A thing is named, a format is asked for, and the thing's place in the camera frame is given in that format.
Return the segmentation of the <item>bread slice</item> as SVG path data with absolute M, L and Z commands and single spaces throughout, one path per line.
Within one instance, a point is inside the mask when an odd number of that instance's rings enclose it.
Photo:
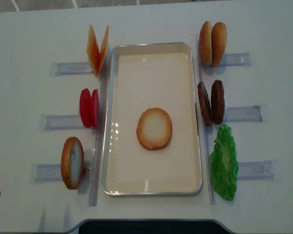
M 148 150 L 166 147 L 172 136 L 169 114 L 161 108 L 150 108 L 139 118 L 136 135 L 139 143 Z
M 63 146 L 61 175 L 69 190 L 78 189 L 84 174 L 84 150 L 80 140 L 69 137 Z

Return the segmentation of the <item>rear brown meat patty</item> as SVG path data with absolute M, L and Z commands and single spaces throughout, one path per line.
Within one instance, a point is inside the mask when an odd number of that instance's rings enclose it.
M 198 97 L 200 104 L 201 116 L 206 126 L 212 125 L 212 112 L 209 97 L 205 88 L 204 83 L 201 81 L 197 85 Z

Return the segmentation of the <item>brown meat patty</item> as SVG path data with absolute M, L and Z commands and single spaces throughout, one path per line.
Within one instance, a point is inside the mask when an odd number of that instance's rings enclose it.
M 204 83 L 201 81 L 197 85 L 198 97 L 200 104 L 201 116 L 206 126 L 212 125 L 212 112 L 209 97 L 205 88 Z
M 213 122 L 222 124 L 225 114 L 225 94 L 220 80 L 215 80 L 211 88 L 211 110 Z

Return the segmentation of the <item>green lettuce leaf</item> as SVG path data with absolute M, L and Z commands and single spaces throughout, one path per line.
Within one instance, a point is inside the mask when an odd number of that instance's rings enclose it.
M 223 199 L 233 201 L 237 189 L 239 163 L 232 129 L 226 124 L 222 124 L 217 131 L 210 156 L 210 169 L 214 190 Z

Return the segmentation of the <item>front brown meat patty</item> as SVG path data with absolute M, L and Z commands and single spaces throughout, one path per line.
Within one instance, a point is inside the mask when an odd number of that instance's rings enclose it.
M 215 80 L 211 88 L 211 110 L 213 122 L 222 124 L 225 114 L 225 94 L 220 80 Z

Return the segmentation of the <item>white metal tray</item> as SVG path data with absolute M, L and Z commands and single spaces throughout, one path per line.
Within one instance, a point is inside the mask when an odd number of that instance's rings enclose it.
M 122 45 L 111 53 L 101 185 L 108 195 L 189 195 L 202 169 L 192 52 L 184 42 Z M 144 148 L 136 135 L 150 108 L 168 113 L 169 143 Z

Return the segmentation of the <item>rear tan bun top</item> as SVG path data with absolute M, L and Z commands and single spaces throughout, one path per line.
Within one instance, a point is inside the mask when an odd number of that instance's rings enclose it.
M 211 23 L 205 21 L 199 35 L 199 56 L 201 63 L 209 66 L 212 63 Z

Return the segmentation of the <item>tan bun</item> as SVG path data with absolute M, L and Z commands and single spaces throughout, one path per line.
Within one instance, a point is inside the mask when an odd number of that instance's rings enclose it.
M 205 21 L 199 35 L 199 56 L 201 63 L 209 66 L 212 63 L 211 23 Z
M 212 44 L 212 63 L 213 67 L 218 67 L 222 61 L 227 45 L 227 30 L 226 25 L 222 22 L 217 22 L 211 31 Z

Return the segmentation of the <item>front tan bun top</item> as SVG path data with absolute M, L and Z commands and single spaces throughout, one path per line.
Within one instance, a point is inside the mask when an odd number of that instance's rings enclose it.
M 218 67 L 222 61 L 227 45 L 227 30 L 226 25 L 222 22 L 217 22 L 211 31 L 212 44 L 212 63 L 213 67 Z

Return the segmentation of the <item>clear rail near tomato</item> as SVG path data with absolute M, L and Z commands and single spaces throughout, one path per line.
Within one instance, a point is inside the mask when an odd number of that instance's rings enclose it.
M 83 129 L 84 125 L 79 115 L 41 115 L 40 131 Z

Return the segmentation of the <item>clear rail near bread slices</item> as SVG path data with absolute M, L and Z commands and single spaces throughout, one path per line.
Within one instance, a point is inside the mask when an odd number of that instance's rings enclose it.
M 31 164 L 30 183 L 63 182 L 60 164 Z

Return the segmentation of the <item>long clear left stop rail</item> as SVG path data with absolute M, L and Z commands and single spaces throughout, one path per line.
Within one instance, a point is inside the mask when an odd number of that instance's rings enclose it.
M 92 171 L 91 171 L 91 184 L 89 193 L 89 207 L 94 207 L 97 205 L 98 200 L 98 190 L 100 184 L 100 168 L 101 168 L 101 158 L 104 148 L 105 139 L 105 125 L 106 125 L 106 107 L 108 103 L 108 90 L 109 90 L 109 78 L 110 78 L 110 57 L 111 49 L 108 46 L 106 59 L 99 75 L 101 81 L 100 87 L 100 98 L 99 98 L 99 115 L 98 115 L 98 128 L 95 134 L 95 148 L 94 156 L 92 159 Z

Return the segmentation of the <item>long clear stop rail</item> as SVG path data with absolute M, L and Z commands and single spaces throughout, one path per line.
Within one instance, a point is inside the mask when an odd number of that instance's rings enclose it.
M 101 158 L 104 148 L 105 139 L 105 125 L 106 125 L 106 107 L 108 103 L 108 90 L 109 90 L 109 78 L 110 78 L 110 57 L 111 49 L 108 46 L 106 59 L 99 75 L 101 81 L 100 87 L 100 98 L 99 98 L 99 115 L 98 115 L 98 128 L 95 134 L 95 148 L 94 156 L 92 159 L 92 171 L 91 171 L 91 184 L 89 193 L 89 207 L 94 207 L 97 205 L 98 200 L 98 190 L 100 184 L 100 168 L 101 168 Z
M 202 81 L 202 67 L 199 56 L 199 35 L 196 34 L 196 66 L 197 66 L 197 75 L 198 82 Z M 209 162 L 209 138 L 208 138 L 208 127 L 203 123 L 203 141 L 205 149 L 205 161 L 206 161 L 206 171 L 207 171 L 207 183 L 208 183 L 208 192 L 209 192 L 209 203 L 211 205 L 215 204 L 215 194 L 211 182 L 211 171 L 210 171 L 210 162 Z

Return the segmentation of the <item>clear rail near cheese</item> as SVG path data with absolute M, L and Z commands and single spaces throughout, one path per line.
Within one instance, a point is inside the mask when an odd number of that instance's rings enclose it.
M 50 75 L 84 75 L 93 74 L 93 69 L 89 62 L 54 62 L 51 65 Z

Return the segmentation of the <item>long clear right stop rail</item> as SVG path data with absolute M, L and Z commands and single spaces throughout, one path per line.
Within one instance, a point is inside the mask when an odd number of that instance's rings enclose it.
M 197 66 L 197 75 L 198 82 L 202 81 L 202 67 L 199 56 L 199 35 L 196 34 L 196 66 Z M 208 127 L 203 123 L 203 141 L 205 149 L 205 161 L 206 161 L 206 171 L 207 171 L 207 183 L 208 183 L 208 192 L 209 192 L 209 203 L 211 205 L 215 204 L 215 194 L 211 182 L 211 171 L 210 171 L 210 162 L 209 162 L 209 138 L 208 138 Z

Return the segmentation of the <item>clear rail near buns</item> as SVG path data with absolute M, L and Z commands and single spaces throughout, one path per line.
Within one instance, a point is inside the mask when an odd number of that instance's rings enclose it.
M 243 53 L 225 53 L 220 63 L 221 67 L 252 65 L 255 65 L 254 51 Z

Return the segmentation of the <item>clear rail near patties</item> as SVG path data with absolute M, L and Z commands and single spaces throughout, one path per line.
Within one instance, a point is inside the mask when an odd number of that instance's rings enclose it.
M 229 107 L 225 99 L 225 113 L 223 123 L 268 121 L 269 118 L 265 104 L 244 107 Z

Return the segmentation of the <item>clear rail near lettuce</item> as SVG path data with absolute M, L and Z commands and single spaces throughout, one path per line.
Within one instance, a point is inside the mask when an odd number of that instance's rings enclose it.
M 280 180 L 278 160 L 260 162 L 240 162 L 238 180 Z

